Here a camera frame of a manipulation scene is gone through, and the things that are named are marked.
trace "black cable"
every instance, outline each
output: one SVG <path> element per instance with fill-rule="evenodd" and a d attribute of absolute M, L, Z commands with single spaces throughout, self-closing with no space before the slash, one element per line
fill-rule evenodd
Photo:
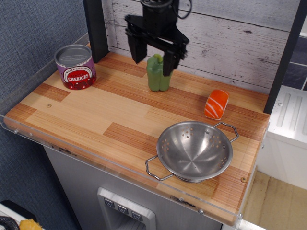
<path fill-rule="evenodd" d="M 174 5 L 173 5 L 174 13 L 175 13 L 175 15 L 176 15 L 178 18 L 180 18 L 180 19 L 185 19 L 185 18 L 188 17 L 188 15 L 191 13 L 191 11 L 192 11 L 192 0 L 189 0 L 189 2 L 190 2 L 190 10 L 189 10 L 188 13 L 187 13 L 185 16 L 183 16 L 183 17 L 179 16 L 179 14 L 176 12 L 176 9 L 175 9 L 175 7 L 174 7 Z"/>
<path fill-rule="evenodd" d="M 16 221 L 11 217 L 0 217 L 0 225 L 2 225 L 5 230 L 20 230 Z"/>

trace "tin can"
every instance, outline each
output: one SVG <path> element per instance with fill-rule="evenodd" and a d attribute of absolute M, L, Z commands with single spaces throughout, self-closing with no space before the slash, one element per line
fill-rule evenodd
<path fill-rule="evenodd" d="M 56 51 L 57 64 L 63 84 L 71 90 L 88 88 L 96 81 L 96 70 L 89 47 L 68 45 Z"/>

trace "wooden countertop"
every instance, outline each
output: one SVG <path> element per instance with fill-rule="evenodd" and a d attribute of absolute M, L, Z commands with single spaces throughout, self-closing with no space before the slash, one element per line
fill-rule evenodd
<path fill-rule="evenodd" d="M 267 95 L 213 80 L 174 71 L 170 88 L 152 92 L 147 85 L 146 62 L 136 65 L 130 57 L 109 53 L 95 65 L 97 81 L 87 89 L 64 87 L 59 72 L 51 75 L 4 119 L 12 130 L 52 148 L 116 173 L 140 186 L 203 209 L 205 215 L 232 225 L 242 204 L 269 115 L 264 114 Z M 146 173 L 145 161 L 156 155 L 160 134 L 180 121 L 218 123 L 204 116 L 207 97 L 214 89 L 230 93 L 223 122 L 240 135 L 232 142 L 233 159 L 221 175 L 201 183 L 176 177 L 159 182 Z M 233 130 L 218 126 L 229 139 Z M 150 171 L 169 174 L 159 159 Z"/>

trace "black vertical pole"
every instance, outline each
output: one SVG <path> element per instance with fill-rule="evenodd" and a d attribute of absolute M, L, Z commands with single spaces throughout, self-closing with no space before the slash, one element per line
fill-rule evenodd
<path fill-rule="evenodd" d="M 101 0 L 83 0 L 93 60 L 99 62 L 108 52 L 106 27 Z"/>
<path fill-rule="evenodd" d="M 282 86 L 283 77 L 287 71 L 299 34 L 301 33 L 306 18 L 306 14 L 307 14 L 307 0 L 301 0 L 292 24 L 288 41 L 283 51 L 282 59 L 279 63 L 279 67 L 277 69 L 276 76 L 272 88 L 270 90 L 269 98 L 264 107 L 264 112 L 267 114 L 271 114 L 274 108 L 277 95 L 279 93 L 280 87 Z"/>

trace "wooden floor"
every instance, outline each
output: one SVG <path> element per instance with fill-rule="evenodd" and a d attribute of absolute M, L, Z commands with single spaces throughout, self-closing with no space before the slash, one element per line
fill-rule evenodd
<path fill-rule="evenodd" d="M 307 190 L 257 172 L 243 219 L 267 230 L 305 230 Z"/>

